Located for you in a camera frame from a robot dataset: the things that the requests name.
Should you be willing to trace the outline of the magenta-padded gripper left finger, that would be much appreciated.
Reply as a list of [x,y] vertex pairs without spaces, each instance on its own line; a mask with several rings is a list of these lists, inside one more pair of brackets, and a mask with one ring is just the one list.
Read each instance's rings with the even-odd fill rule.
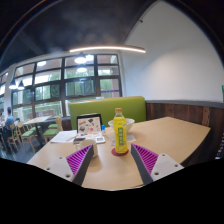
[[45,170],[81,186],[93,155],[93,145],[90,144],[67,157],[56,158],[46,166]]

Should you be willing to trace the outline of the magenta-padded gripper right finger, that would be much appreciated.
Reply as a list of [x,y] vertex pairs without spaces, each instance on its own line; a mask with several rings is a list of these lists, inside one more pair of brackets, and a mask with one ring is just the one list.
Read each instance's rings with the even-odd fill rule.
[[131,154],[144,185],[183,169],[183,166],[168,154],[156,154],[136,144],[131,145]]

